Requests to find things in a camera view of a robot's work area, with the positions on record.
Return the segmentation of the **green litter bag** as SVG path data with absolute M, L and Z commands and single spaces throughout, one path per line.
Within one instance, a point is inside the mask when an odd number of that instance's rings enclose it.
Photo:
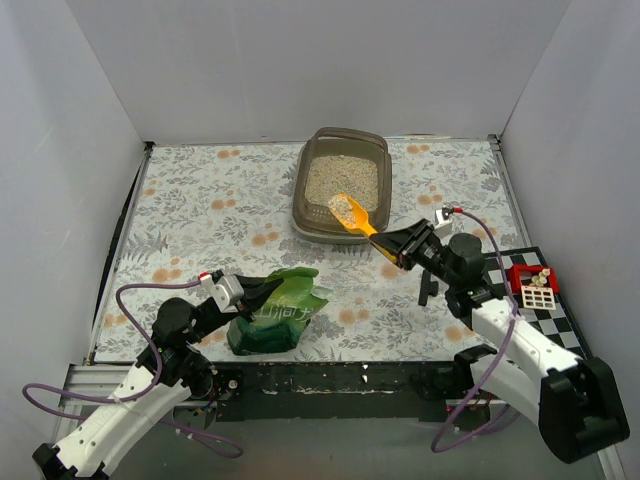
M 297 347 L 312 318 L 328 303 L 332 291 L 315 284 L 319 271 L 293 267 L 272 271 L 264 284 L 278 283 L 252 320 L 236 317 L 227 342 L 237 356 L 285 353 Z

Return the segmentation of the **small black plastic clip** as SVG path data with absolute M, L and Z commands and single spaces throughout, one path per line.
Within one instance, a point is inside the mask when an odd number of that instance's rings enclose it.
M 435 298 L 439 293 L 438 280 L 427 270 L 423 270 L 420 280 L 418 304 L 426 307 L 430 298 Z

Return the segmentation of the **orange plastic scoop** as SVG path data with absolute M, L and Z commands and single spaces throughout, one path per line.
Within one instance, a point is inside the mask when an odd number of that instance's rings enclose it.
M 366 238 L 377 233 L 377 230 L 369 223 L 368 212 L 349 195 L 332 196 L 328 201 L 328 208 L 350 233 L 359 234 Z

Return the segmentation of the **brown plastic litter box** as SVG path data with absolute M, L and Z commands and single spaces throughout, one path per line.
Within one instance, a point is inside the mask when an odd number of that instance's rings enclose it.
M 365 208 L 370 224 L 388 226 L 392 199 L 392 161 L 386 140 L 341 127 L 319 129 L 302 148 L 296 171 L 292 221 L 304 239 L 325 244 L 363 243 L 343 228 L 328 208 L 347 194 Z

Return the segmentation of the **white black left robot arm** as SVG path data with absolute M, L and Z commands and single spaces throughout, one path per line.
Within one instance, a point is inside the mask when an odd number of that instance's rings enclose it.
M 32 458 L 46 479 L 107 479 L 128 451 L 185 400 L 208 397 L 211 362 L 196 349 L 207 335 L 237 317 L 253 320 L 281 285 L 279 279 L 205 272 L 191 282 L 207 298 L 199 305 L 172 297 L 159 307 L 147 346 L 97 409 L 63 439 L 44 443 Z

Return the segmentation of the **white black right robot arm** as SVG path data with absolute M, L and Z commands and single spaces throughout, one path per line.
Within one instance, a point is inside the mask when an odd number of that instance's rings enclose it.
M 626 440 L 630 428 L 613 371 L 603 360 L 556 344 L 515 311 L 485 273 L 479 238 L 458 233 L 442 242 L 421 220 L 373 233 L 370 242 L 399 268 L 420 266 L 447 284 L 452 315 L 489 340 L 456 355 L 454 389 L 464 397 L 485 390 L 534 423 L 549 450 L 573 463 Z

